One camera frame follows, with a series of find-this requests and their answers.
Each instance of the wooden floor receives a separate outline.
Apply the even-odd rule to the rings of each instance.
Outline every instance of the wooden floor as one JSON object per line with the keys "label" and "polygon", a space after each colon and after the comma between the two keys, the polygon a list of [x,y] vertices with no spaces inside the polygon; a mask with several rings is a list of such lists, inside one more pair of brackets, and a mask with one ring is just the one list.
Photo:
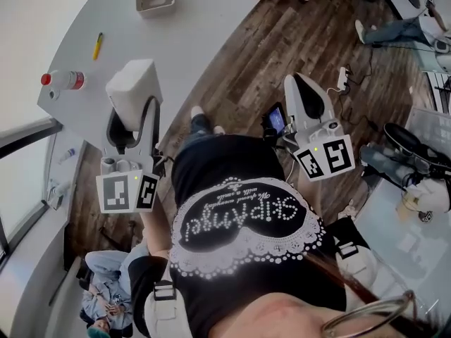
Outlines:
{"label": "wooden floor", "polygon": [[[365,26],[381,25],[394,17],[384,0],[261,0],[230,37],[203,74],[184,107],[160,144],[165,154],[174,156],[188,133],[190,107],[200,105],[217,125],[229,133],[261,136],[261,115],[276,101],[282,101],[283,79],[295,71],[309,75],[323,88],[335,87],[341,66],[350,64],[353,80],[369,73],[371,48],[360,44],[354,29],[358,18]],[[424,74],[414,54],[406,49],[374,49],[373,71],[360,86],[353,85],[342,98],[345,115],[352,107],[352,122],[363,115],[382,127],[386,122],[405,124],[411,106],[431,106]],[[340,114],[338,95],[330,93],[335,112]],[[358,125],[343,122],[351,134],[355,156],[362,144],[383,141],[365,120]],[[292,160],[280,154],[286,174]],[[66,230],[69,256],[84,255],[97,249],[111,249],[99,234],[99,228],[117,240],[124,249],[141,238],[139,217],[101,215],[97,201],[95,176],[99,174],[100,152],[86,150],[75,193],[70,224]],[[327,180],[322,187],[323,218],[333,222],[354,199],[360,207],[367,195],[360,179],[361,167]],[[176,212],[170,178],[159,185],[159,196],[168,217]],[[137,222],[134,232],[129,221]]]}

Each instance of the black chair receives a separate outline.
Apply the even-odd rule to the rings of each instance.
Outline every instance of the black chair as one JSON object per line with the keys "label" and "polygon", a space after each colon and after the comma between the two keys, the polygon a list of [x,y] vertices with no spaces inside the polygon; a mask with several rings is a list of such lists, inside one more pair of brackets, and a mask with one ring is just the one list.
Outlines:
{"label": "black chair", "polygon": [[[83,290],[89,290],[89,284],[91,282],[93,274],[94,273],[89,269],[85,260],[82,260],[80,269],[77,273],[77,278],[78,284]],[[80,318],[82,318],[83,322],[86,323],[86,329],[94,324],[94,320],[91,319],[88,314],[86,314],[83,308],[80,311]],[[123,330],[110,330],[109,334],[111,338],[131,338],[131,336],[133,336],[133,324],[128,325]]]}

